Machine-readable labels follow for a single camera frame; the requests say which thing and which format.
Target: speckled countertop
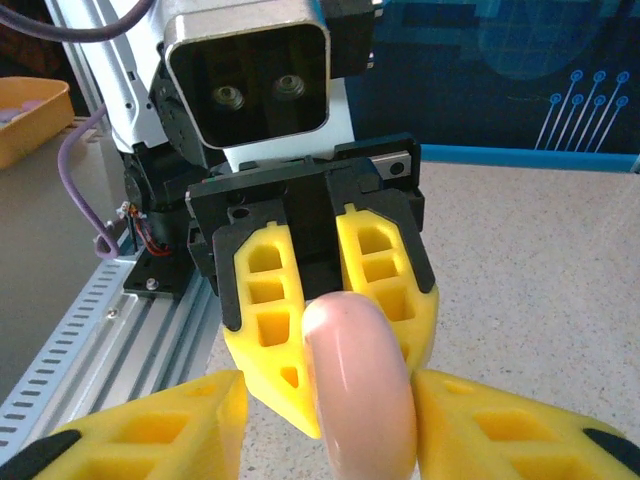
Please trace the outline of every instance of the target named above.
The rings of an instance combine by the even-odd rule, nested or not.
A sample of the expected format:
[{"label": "speckled countertop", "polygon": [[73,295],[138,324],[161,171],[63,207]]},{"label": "speckled countertop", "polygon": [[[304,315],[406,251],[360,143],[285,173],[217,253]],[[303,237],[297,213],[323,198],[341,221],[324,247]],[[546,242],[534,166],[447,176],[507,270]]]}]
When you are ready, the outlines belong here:
[{"label": "speckled countertop", "polygon": [[[640,176],[423,164],[421,188],[441,293],[428,366],[640,442]],[[240,478],[331,475],[321,442],[252,399]]]}]

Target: yellow foam pad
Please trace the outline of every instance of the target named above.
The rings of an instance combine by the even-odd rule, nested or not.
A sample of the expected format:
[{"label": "yellow foam pad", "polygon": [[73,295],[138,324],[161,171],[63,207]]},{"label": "yellow foam pad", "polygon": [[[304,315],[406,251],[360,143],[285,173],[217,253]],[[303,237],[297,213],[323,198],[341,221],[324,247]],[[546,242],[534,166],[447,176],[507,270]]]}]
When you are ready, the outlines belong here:
[{"label": "yellow foam pad", "polygon": [[418,462],[429,480],[631,480],[584,433],[589,417],[436,371],[417,371]]},{"label": "yellow foam pad", "polygon": [[[438,290],[420,292],[398,227],[348,205],[336,217],[345,290],[384,311],[410,371],[431,354]],[[289,227],[269,223],[234,256],[242,328],[224,338],[247,388],[312,438],[320,438],[304,357],[305,299]]]},{"label": "yellow foam pad", "polygon": [[238,371],[73,421],[82,438],[37,480],[235,480],[248,401]]}]

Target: white table surface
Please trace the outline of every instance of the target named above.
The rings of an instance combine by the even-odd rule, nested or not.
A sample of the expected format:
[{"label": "white table surface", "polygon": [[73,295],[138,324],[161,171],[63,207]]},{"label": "white table surface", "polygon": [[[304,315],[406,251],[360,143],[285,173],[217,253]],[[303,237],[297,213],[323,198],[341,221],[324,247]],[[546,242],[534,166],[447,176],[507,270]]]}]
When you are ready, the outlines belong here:
[{"label": "white table surface", "polygon": [[[640,442],[640,177],[423,164],[421,188],[441,293],[428,367]],[[331,477],[320,441],[252,399],[240,478]]]}]

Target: purple cable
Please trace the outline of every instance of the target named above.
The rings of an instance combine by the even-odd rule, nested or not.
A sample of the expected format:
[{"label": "purple cable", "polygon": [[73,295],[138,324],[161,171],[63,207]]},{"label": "purple cable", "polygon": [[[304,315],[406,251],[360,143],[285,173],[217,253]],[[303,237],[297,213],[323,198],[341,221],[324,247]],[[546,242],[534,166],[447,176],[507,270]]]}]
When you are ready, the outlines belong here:
[{"label": "purple cable", "polygon": [[58,151],[58,172],[60,173],[60,179],[62,180],[64,188],[67,189],[69,196],[87,220],[89,220],[91,225],[93,225],[93,228],[98,232],[98,238],[95,245],[96,255],[100,258],[112,260],[117,258],[120,254],[118,242],[113,237],[113,226],[105,227],[105,225],[100,221],[98,215],[96,215],[73,183],[73,178],[71,178],[71,171],[69,169],[71,150],[73,146],[77,143],[80,137],[82,137],[82,135],[95,127],[106,113],[107,106],[102,104],[100,108],[93,113],[93,115],[91,115],[82,125],[73,130],[69,136],[64,139],[60,146],[60,150]]},{"label": "purple cable", "polygon": [[0,24],[12,30],[17,30],[31,37],[53,42],[95,43],[105,42],[126,33],[144,17],[155,0],[139,0],[129,12],[104,27],[97,28],[66,28],[38,22],[20,15],[8,7],[0,5]]}]

